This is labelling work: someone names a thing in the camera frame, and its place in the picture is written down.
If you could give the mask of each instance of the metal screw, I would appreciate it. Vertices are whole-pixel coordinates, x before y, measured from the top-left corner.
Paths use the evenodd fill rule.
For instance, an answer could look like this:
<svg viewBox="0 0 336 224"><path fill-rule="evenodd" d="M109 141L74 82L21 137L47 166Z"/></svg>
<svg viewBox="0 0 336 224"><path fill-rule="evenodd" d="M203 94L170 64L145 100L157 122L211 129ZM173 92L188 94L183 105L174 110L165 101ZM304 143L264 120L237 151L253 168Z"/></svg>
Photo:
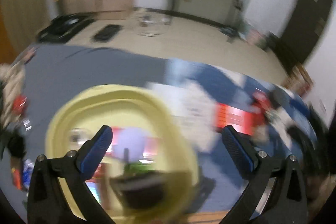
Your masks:
<svg viewBox="0 0 336 224"><path fill-rule="evenodd" d="M77 151L76 150L70 150L68 153L67 153L67 157L69 158L72 158L76 155Z"/></svg>
<svg viewBox="0 0 336 224"><path fill-rule="evenodd" d="M267 157L267 153L266 153L265 151L263 151L263 150L260 150L260 151L258 152L258 155L259 155L261 158L266 158L266 157Z"/></svg>
<svg viewBox="0 0 336 224"><path fill-rule="evenodd" d="M289 158L291 159L291 161L296 161L297 160L297 157L294 156L294 155L290 155Z"/></svg>
<svg viewBox="0 0 336 224"><path fill-rule="evenodd" d="M39 162L44 161L45 159L46 159L45 155L39 155L39 156L37 157L37 160L38 160Z"/></svg>

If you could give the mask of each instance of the blue gripper pad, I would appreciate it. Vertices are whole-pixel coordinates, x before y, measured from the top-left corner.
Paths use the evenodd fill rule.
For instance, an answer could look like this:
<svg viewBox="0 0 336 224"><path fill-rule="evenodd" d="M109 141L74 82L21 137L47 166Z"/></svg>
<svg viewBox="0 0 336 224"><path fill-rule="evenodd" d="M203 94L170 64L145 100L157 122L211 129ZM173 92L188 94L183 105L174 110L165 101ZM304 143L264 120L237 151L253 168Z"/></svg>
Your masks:
<svg viewBox="0 0 336 224"><path fill-rule="evenodd" d="M76 166L84 181L93 177L112 142L112 138L112 129L109 126L102 126L96 135L86 141L78 150Z"/></svg>
<svg viewBox="0 0 336 224"><path fill-rule="evenodd" d="M241 177L249 180L258 165L258 158L253 146L243 139L233 126L226 126L222 131L222 142L229 152Z"/></svg>

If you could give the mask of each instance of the beige cloth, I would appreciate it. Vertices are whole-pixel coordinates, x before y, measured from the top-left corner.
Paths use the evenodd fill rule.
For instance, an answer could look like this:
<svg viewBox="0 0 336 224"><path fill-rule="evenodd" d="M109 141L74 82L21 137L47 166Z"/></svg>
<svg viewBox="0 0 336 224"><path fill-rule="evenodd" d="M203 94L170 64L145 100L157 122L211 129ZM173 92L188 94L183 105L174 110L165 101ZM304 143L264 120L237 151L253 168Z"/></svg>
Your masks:
<svg viewBox="0 0 336 224"><path fill-rule="evenodd" d="M0 80L3 88L3 110L0 117L2 127L10 122L18 122L19 116L14 115L12 106L14 99L21 94L25 80L25 66L19 61L14 66L9 64L0 65Z"/></svg>

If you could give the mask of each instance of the beige floor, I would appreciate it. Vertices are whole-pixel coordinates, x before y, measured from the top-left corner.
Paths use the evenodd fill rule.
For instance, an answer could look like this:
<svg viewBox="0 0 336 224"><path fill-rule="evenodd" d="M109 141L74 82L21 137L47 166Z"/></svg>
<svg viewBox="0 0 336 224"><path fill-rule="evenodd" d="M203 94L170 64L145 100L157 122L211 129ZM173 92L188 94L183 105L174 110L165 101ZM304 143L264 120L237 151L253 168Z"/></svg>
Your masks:
<svg viewBox="0 0 336 224"><path fill-rule="evenodd" d="M94 42L91 37L106 24L124 25L111 41ZM220 66L251 77L280 84L286 73L273 52L264 52L240 39L227 42L217 28L183 18L173 18L167 32L156 37L137 34L134 20L99 20L68 42L86 47L114 47L161 58L181 58Z"/></svg>

